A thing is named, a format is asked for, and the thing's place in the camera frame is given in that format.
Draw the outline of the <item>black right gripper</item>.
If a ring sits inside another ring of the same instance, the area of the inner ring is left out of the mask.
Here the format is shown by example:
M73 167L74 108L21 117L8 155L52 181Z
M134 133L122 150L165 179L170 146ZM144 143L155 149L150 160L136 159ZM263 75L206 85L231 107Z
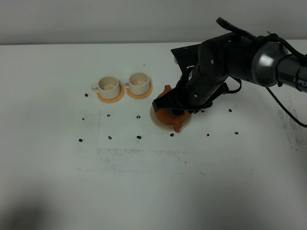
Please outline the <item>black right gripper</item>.
M200 43L198 63L180 77L174 89L154 99L154 110L168 109L178 117L197 113L225 92L224 81L228 77L228 38L212 38Z

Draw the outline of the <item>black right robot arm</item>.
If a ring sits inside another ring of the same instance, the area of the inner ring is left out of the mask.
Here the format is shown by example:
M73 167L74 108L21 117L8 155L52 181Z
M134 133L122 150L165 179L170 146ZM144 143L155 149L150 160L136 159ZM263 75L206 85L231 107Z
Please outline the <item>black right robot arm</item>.
M182 75L174 89L153 101L156 111L180 115L208 108L229 93L227 78L265 88L285 84L307 90L307 57L276 34L246 38L228 33L171 52Z

